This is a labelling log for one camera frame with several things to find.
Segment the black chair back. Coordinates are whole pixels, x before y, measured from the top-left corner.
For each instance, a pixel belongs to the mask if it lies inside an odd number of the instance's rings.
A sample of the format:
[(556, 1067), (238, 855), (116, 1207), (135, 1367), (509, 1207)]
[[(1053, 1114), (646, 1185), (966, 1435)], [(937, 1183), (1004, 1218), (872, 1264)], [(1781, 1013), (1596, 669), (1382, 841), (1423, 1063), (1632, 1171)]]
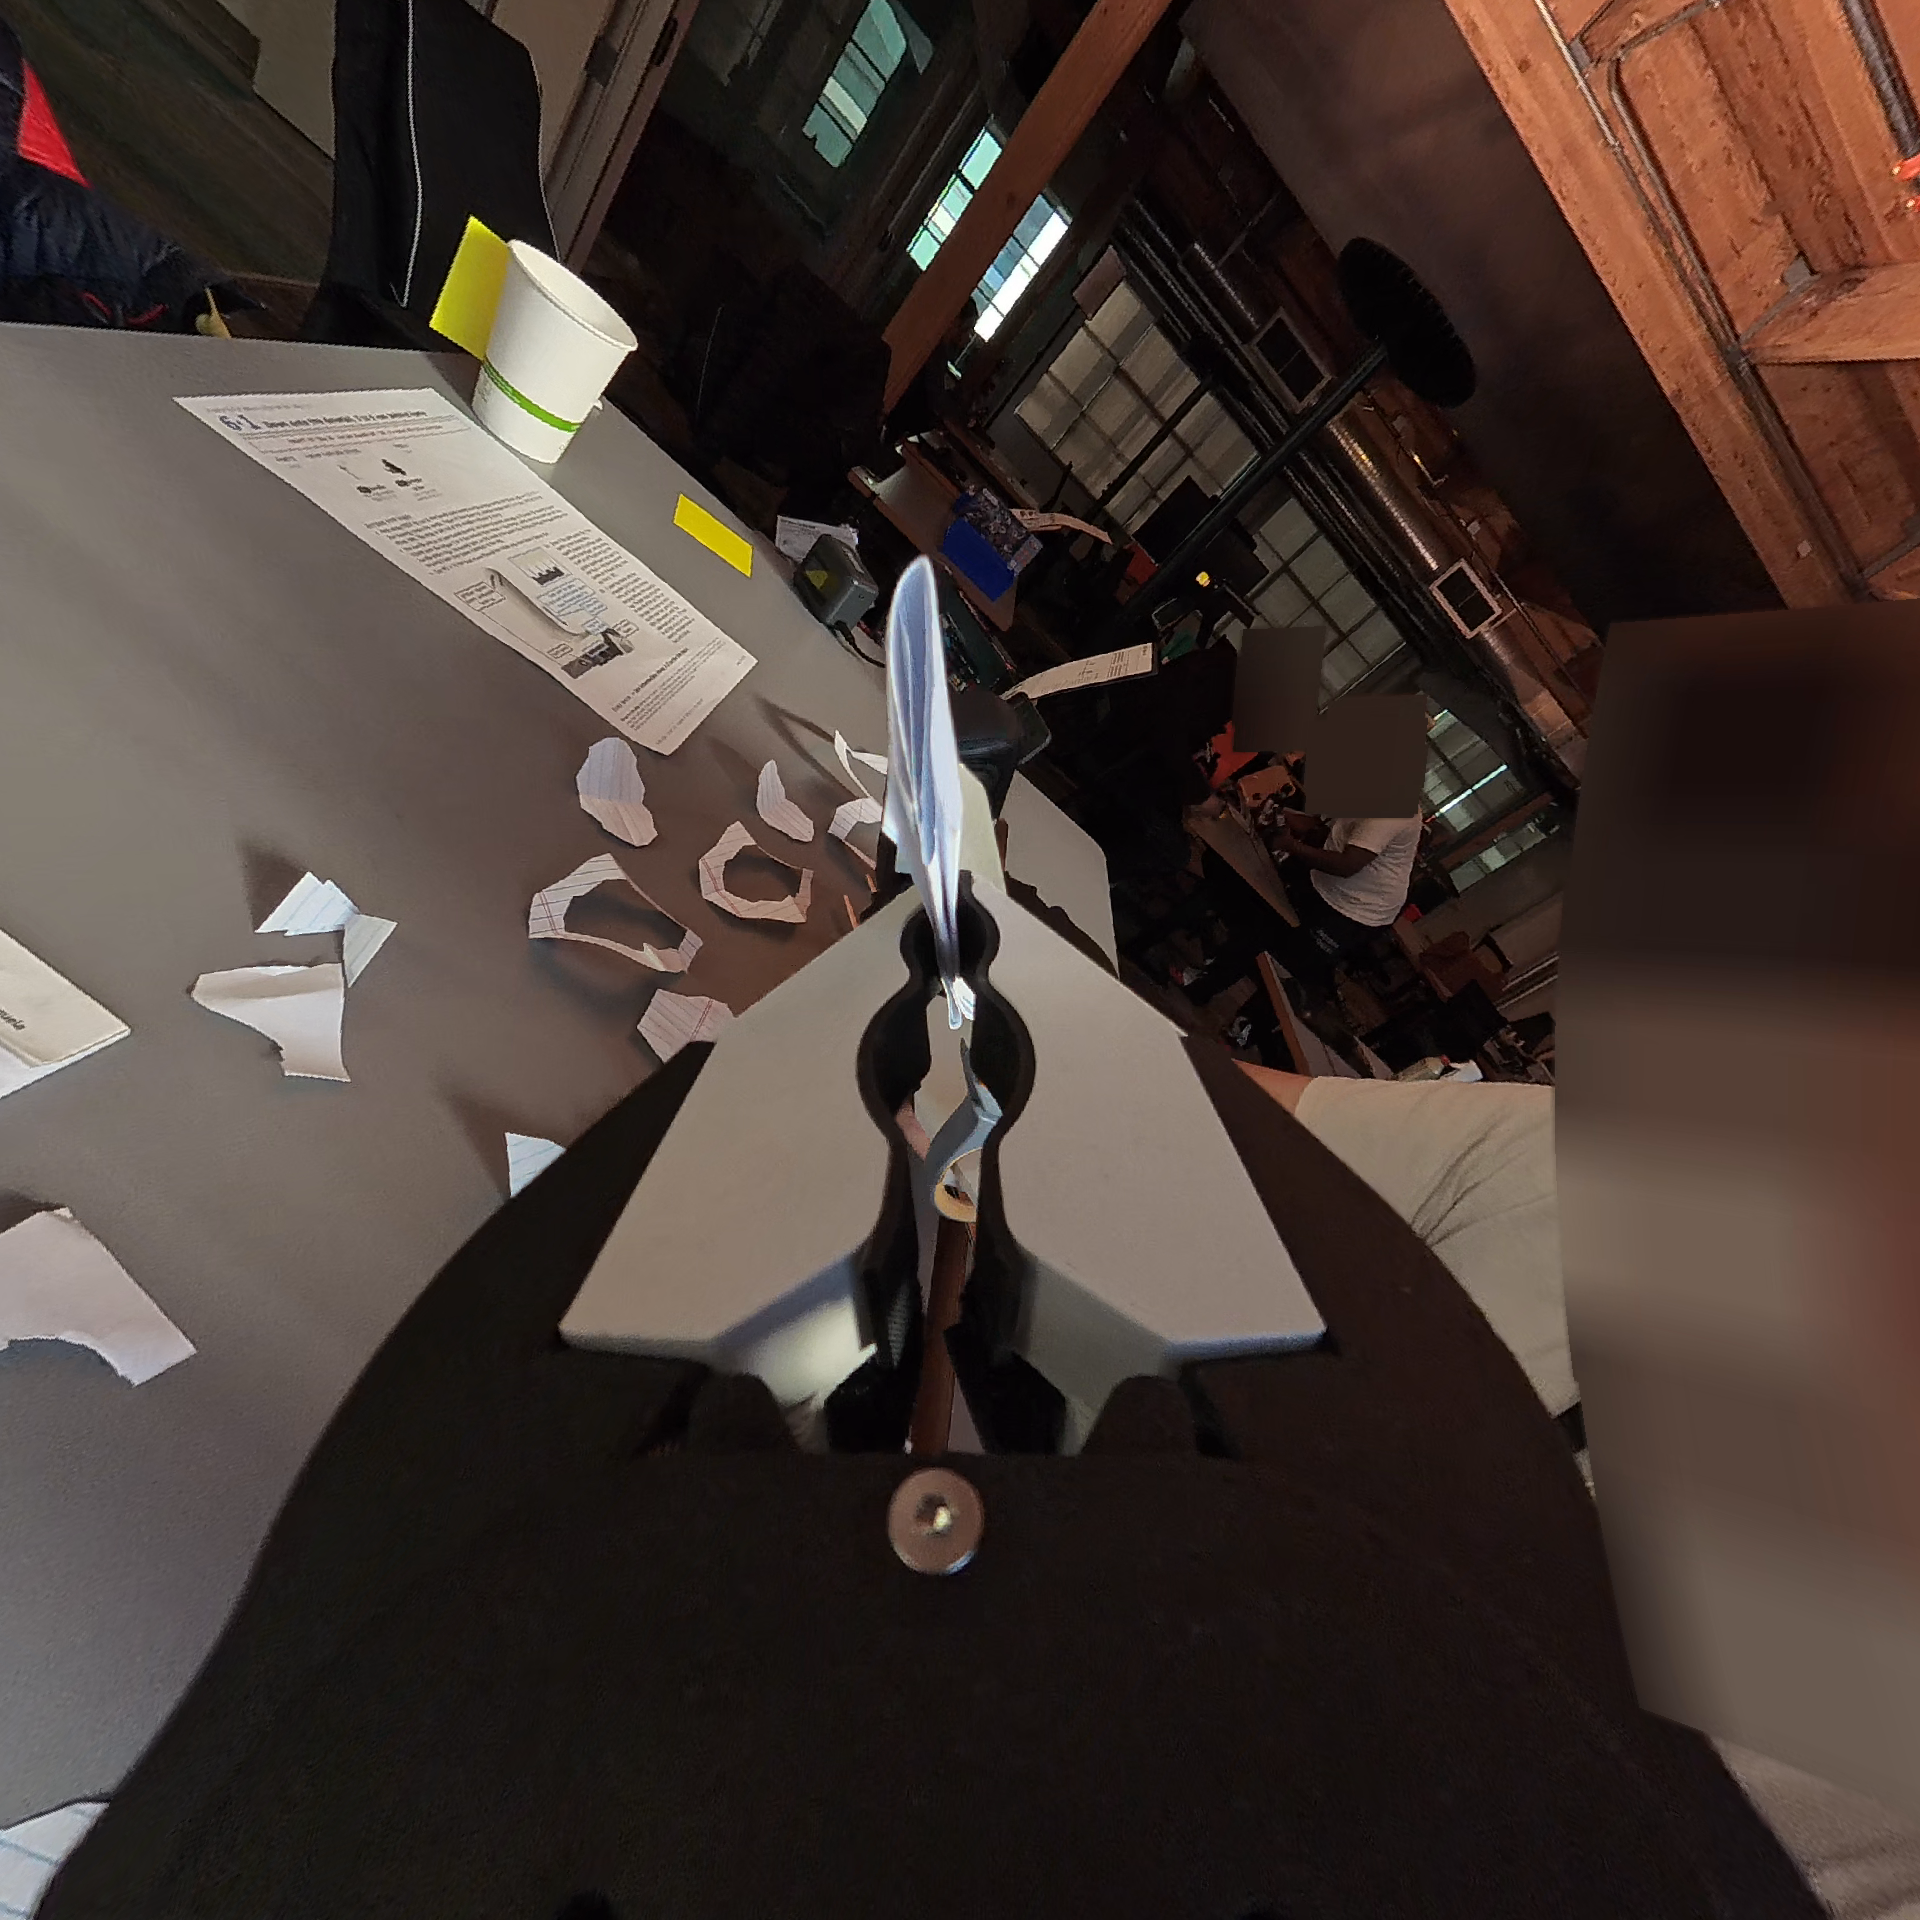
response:
[(300, 337), (431, 352), (428, 319), (468, 218), (556, 245), (527, 51), (467, 3), (334, 8), (327, 262)]

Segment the white printed paper slip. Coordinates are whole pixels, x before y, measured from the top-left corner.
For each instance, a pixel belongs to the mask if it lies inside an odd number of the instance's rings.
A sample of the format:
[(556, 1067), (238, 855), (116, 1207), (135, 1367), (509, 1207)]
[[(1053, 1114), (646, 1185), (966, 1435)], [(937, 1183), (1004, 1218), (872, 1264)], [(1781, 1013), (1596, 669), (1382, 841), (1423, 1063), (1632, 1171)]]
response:
[(127, 1034), (118, 1016), (1, 933), (1, 1097), (126, 1041)]

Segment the printed instruction sheet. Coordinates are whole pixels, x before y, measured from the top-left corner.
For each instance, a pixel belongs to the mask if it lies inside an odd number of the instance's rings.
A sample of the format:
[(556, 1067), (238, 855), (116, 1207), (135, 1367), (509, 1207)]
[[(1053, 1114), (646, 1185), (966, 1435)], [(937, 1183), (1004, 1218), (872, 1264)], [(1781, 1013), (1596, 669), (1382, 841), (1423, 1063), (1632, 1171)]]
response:
[(179, 405), (439, 602), (668, 758), (753, 657), (436, 392)]

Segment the grid window wall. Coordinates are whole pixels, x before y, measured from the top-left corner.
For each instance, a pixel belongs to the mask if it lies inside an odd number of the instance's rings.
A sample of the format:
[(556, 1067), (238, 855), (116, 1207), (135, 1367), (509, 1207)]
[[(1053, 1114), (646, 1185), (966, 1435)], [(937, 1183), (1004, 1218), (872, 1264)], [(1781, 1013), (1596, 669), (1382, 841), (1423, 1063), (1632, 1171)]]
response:
[[(1223, 99), (1204, 90), (1197, 105), (1161, 118), (1142, 159), (1119, 173), (1129, 199), (1116, 183), (1088, 197), (1083, 234), (1062, 195), (1036, 206), (1030, 224), (1052, 253), (1014, 243), (1022, 302), (1007, 321), (982, 312), (989, 335), (966, 359), (981, 385), (976, 433), (1011, 482), (1116, 538), (1107, 549), (1048, 535), (1029, 578), (1043, 629), (1072, 657), (1118, 645), (1101, 623), (1142, 587), (1147, 562), (1367, 347), (1340, 302), (1336, 250)], [(1456, 409), (1431, 408), (1390, 366), (1347, 408), (1361, 395), (1407, 413), (1432, 478), (1472, 467), (1497, 493)], [(1197, 640), (1240, 649), (1255, 633), (1297, 631), (1324, 645), (1320, 707), (1419, 693), (1423, 806), (1441, 870), (1464, 893), (1571, 832), (1575, 791), (1548, 777), (1475, 673), (1449, 675), (1400, 558), (1328, 467), (1333, 423), (1236, 511), (1189, 595), (1152, 614), (1153, 637), (1180, 657)]]

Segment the grey desk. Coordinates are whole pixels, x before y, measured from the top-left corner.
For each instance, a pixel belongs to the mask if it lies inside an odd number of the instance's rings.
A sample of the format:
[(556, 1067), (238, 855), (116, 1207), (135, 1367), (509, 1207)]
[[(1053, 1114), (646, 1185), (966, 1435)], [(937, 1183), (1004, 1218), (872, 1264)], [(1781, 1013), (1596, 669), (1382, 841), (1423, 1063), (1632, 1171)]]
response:
[(609, 846), (575, 773), (609, 735), (182, 398), (431, 392), (412, 352), (4, 330), (4, 933), (127, 1037), (4, 1096), (4, 1231), (67, 1211), (193, 1354), (129, 1383), (4, 1345), (4, 1826), (103, 1803), (241, 1600), (357, 1379), (429, 1293), (447, 1326), (380, 1387), (358, 1520), (404, 1562), (447, 1510), (549, 1493), (567, 1454), (680, 1427), (683, 1367), (569, 1350), (472, 1367), (436, 1278), (472, 1238), (606, 1226), (657, 1063), (654, 991), (533, 943)]

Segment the round black vent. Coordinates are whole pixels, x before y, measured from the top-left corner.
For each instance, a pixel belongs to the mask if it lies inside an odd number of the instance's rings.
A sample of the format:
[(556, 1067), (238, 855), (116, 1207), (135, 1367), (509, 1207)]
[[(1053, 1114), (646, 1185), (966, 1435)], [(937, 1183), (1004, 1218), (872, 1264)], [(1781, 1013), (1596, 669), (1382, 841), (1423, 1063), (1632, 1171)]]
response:
[(1456, 409), (1478, 386), (1470, 347), (1449, 314), (1391, 250), (1355, 237), (1334, 259), (1334, 285), (1357, 335), (1393, 379), (1436, 409)]

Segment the grey orange scissors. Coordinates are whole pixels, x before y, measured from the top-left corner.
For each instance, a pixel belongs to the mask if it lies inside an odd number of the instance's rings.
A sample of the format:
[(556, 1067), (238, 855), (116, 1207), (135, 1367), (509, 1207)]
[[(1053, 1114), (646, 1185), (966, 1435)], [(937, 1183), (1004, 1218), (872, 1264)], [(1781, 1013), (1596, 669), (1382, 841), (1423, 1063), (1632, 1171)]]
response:
[(927, 1034), (927, 1073), (895, 1112), (895, 1130), (916, 1205), (972, 1231), (979, 1223), (982, 1154), (1000, 1126), (1000, 1105), (976, 1078), (966, 1029), (949, 1029), (937, 1016)]

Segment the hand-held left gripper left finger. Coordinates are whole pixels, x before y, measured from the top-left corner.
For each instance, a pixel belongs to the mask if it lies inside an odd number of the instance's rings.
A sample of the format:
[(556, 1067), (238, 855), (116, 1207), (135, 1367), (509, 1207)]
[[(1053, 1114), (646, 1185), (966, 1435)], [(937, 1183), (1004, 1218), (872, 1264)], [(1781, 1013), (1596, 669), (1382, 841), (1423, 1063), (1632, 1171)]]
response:
[(726, 1025), (564, 1343), (753, 1377), (782, 1409), (911, 1413), (937, 1175), (899, 1114), (937, 986), (920, 899), (895, 896)]

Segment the white green paper cup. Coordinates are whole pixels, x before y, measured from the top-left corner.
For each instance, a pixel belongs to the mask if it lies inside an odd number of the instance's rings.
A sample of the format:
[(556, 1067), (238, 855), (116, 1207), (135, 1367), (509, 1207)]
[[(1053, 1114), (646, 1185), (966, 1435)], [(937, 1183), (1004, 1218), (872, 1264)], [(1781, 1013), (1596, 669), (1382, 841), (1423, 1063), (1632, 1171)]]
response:
[(471, 415), (518, 457), (551, 467), (636, 350), (632, 327), (585, 279), (509, 243)]

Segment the grey box device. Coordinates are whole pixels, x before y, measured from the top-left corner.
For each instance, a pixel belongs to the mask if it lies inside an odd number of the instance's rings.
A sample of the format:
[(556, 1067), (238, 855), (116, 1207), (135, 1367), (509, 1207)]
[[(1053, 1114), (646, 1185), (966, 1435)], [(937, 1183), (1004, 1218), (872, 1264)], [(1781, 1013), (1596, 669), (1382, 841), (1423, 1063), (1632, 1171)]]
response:
[(857, 549), (839, 535), (817, 535), (796, 566), (801, 607), (828, 629), (851, 631), (877, 607), (880, 593)]

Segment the black desktop device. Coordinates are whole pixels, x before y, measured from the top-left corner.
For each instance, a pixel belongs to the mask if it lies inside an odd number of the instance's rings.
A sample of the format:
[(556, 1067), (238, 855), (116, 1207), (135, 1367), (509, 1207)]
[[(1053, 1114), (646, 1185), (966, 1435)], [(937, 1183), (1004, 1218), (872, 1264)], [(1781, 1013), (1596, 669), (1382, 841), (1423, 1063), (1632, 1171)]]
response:
[(1006, 699), (984, 689), (957, 689), (950, 695), (950, 726), (957, 759), (989, 791), (1007, 786), (1014, 771), (1052, 741), (1048, 723), (1032, 703)]

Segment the metal air duct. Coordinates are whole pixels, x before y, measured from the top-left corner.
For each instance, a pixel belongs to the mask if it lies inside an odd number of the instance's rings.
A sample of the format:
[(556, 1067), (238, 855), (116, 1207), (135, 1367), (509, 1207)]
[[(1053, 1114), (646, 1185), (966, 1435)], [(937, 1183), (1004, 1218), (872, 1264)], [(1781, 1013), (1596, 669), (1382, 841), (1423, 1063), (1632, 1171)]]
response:
[(1432, 478), (1407, 430), (1406, 409), (1361, 395), (1324, 434), (1328, 467), (1400, 558), (1436, 643), (1446, 647), (1449, 675), (1475, 673), (1548, 777), (1576, 791), (1600, 661), (1596, 627), (1476, 469)]

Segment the lined paper sheet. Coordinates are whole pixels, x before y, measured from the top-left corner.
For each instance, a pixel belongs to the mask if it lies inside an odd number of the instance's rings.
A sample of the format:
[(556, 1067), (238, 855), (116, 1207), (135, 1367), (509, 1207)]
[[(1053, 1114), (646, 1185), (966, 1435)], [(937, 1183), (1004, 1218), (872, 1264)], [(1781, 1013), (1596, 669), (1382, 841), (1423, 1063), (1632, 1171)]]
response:
[(903, 573), (885, 623), (887, 785), (880, 831), (918, 889), (949, 1003), (949, 1026), (976, 1017), (957, 936), (959, 878), (1004, 885), (989, 794), (957, 758), (939, 576), (927, 558)]

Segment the blue box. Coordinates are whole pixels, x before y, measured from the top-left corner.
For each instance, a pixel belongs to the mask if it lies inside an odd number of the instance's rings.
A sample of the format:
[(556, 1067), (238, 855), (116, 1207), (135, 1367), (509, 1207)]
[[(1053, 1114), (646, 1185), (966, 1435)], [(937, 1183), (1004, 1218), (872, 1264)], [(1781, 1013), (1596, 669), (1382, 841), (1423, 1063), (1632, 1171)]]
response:
[(1039, 553), (1039, 538), (989, 489), (966, 489), (950, 503), (941, 555), (989, 599), (1011, 593)]

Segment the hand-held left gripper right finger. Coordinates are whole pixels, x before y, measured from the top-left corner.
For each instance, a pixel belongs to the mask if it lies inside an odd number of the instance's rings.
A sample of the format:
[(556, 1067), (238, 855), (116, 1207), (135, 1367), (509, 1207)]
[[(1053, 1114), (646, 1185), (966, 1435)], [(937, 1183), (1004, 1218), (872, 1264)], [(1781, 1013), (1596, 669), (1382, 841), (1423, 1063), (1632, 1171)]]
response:
[(1092, 1422), (1127, 1379), (1328, 1326), (1184, 1037), (993, 885), (963, 893), (976, 1256), (953, 1370), (976, 1422)]

